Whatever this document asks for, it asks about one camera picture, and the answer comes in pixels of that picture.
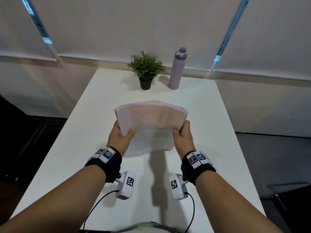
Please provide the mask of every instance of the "qr code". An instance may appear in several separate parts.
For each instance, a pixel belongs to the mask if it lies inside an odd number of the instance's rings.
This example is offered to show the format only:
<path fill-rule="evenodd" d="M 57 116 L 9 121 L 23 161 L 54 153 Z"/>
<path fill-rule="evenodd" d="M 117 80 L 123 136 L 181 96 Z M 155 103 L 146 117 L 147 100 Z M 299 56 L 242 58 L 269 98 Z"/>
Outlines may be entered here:
<path fill-rule="evenodd" d="M 176 180 L 171 181 L 171 186 L 172 186 L 172 189 L 177 188 L 177 182 L 176 182 Z"/>
<path fill-rule="evenodd" d="M 100 149 L 99 151 L 96 152 L 96 154 L 101 154 L 105 149 Z"/>
<path fill-rule="evenodd" d="M 130 186 L 133 186 L 133 184 L 134 184 L 134 179 L 131 178 L 131 177 L 128 177 L 128 178 L 127 178 L 126 184 L 127 184 L 127 185 L 130 185 Z"/>
<path fill-rule="evenodd" d="M 103 156 L 105 156 L 107 159 L 110 159 L 114 154 L 111 153 L 109 150 L 106 150 L 104 153 L 103 153 Z"/>
<path fill-rule="evenodd" d="M 191 157 L 189 158 L 189 161 L 190 161 L 190 163 L 193 165 L 193 164 L 195 164 L 198 160 L 197 160 L 196 156 L 193 155 L 193 156 L 191 156 Z"/>
<path fill-rule="evenodd" d="M 199 160 L 206 159 L 203 154 L 197 154 L 196 156 L 199 158 Z"/>

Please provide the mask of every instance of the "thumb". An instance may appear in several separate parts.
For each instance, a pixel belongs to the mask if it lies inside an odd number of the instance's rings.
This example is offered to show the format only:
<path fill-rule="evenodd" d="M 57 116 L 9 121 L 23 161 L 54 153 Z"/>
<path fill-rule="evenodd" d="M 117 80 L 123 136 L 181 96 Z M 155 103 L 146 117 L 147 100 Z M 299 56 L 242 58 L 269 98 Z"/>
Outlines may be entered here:
<path fill-rule="evenodd" d="M 180 134 L 179 134 L 179 131 L 178 129 L 174 128 L 173 129 L 173 138 L 174 138 L 174 141 L 180 137 Z"/>
<path fill-rule="evenodd" d="M 128 139 L 128 141 L 130 142 L 132 140 L 132 138 L 135 136 L 135 129 L 131 128 L 128 133 L 126 134 L 126 138 Z"/>

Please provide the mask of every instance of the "wrist strap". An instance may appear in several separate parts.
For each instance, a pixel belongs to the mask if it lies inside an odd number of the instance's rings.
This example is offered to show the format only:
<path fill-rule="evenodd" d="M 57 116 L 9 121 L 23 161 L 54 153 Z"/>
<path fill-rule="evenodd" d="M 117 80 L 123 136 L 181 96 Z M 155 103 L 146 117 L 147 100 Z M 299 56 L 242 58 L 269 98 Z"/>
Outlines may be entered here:
<path fill-rule="evenodd" d="M 183 179 L 195 185 L 195 181 L 201 173 L 207 170 L 216 172 L 212 165 L 212 162 L 203 152 L 190 151 L 183 157 L 181 163 Z"/>
<path fill-rule="evenodd" d="M 99 149 L 87 161 L 85 166 L 97 165 L 106 174 L 106 183 L 113 183 L 118 177 L 121 168 L 122 156 L 113 147 Z"/>

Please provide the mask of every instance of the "person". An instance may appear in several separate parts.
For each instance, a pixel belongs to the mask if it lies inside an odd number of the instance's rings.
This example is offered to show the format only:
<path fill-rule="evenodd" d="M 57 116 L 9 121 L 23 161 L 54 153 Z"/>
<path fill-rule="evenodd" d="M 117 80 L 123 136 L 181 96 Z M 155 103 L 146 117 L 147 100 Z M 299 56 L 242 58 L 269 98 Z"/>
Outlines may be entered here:
<path fill-rule="evenodd" d="M 107 147 L 123 156 L 134 137 L 131 129 L 121 134 L 118 121 L 109 135 Z M 180 131 L 173 129 L 175 148 L 181 160 L 195 151 L 190 122 Z M 196 190 L 215 233 L 282 232 L 259 212 L 217 172 L 202 172 L 195 181 Z M 0 227 L 1 233 L 78 232 L 106 182 L 106 174 L 98 165 L 87 165 L 69 179 L 31 204 Z M 172 232 L 154 228 L 148 232 Z"/>

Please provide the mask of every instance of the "water bottle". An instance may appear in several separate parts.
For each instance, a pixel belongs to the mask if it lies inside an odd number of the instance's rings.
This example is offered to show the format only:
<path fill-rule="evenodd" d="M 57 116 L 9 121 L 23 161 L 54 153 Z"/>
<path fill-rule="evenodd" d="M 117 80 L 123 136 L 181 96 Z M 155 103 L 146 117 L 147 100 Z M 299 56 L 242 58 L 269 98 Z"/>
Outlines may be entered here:
<path fill-rule="evenodd" d="M 187 59 L 187 51 L 185 47 L 180 48 L 179 51 L 175 52 L 173 61 L 171 76 L 169 78 L 169 88 L 176 90 L 179 87 L 181 76 L 185 68 Z"/>

